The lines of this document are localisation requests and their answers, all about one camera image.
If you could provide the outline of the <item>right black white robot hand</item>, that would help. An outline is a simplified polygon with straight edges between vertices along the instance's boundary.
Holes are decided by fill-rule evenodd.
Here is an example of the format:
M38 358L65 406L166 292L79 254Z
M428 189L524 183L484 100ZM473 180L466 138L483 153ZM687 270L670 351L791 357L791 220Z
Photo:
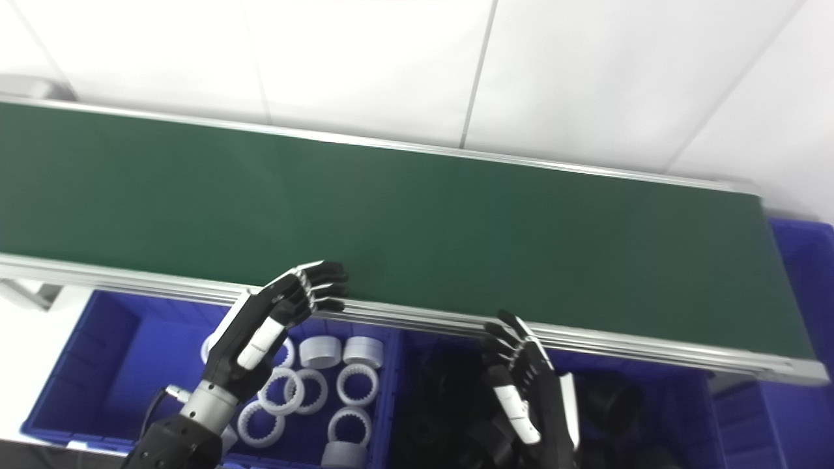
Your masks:
M526 468L576 468L579 447L574 377L557 371L524 320L501 309L483 324L489 385L515 431Z

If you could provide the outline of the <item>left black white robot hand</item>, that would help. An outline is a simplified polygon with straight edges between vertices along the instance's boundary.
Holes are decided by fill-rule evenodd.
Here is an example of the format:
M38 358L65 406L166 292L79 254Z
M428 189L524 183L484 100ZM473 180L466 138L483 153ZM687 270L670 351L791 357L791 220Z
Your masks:
M248 292L222 320L201 375L214 388L245 403L266 383L289 330L320 309L343 311L349 275L334 261L292 267L256 292Z

